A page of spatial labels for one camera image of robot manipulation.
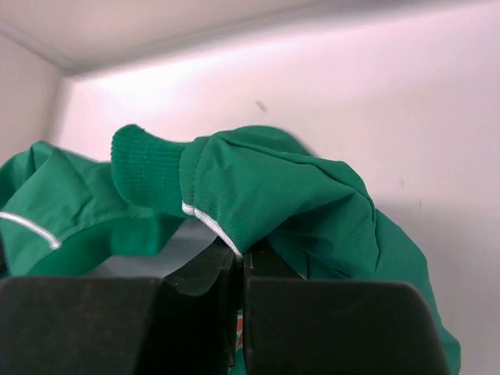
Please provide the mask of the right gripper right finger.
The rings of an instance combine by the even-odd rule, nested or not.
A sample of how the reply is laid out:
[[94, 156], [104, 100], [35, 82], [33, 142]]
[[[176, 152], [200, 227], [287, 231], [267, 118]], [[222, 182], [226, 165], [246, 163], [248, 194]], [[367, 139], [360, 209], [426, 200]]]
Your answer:
[[244, 257], [249, 374], [447, 374], [430, 310], [403, 283], [304, 280], [275, 253]]

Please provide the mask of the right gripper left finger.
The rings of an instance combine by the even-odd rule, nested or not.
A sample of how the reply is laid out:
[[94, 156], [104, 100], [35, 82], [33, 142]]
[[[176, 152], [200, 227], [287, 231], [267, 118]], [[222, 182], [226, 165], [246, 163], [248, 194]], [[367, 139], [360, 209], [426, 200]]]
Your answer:
[[234, 363], [239, 265], [213, 242], [154, 277], [7, 277], [4, 374], [225, 374]]

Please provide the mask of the green zip jacket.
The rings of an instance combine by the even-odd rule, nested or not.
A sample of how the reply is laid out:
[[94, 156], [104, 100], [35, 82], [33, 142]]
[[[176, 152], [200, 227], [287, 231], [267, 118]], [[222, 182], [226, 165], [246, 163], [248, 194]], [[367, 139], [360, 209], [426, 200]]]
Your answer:
[[242, 257], [257, 241], [305, 279], [402, 281], [426, 300], [448, 368], [459, 341], [438, 312], [427, 259], [346, 163], [276, 127], [166, 141], [136, 125], [109, 162], [44, 141], [1, 168], [1, 238], [13, 276], [83, 275], [112, 256], [157, 255], [189, 219]]

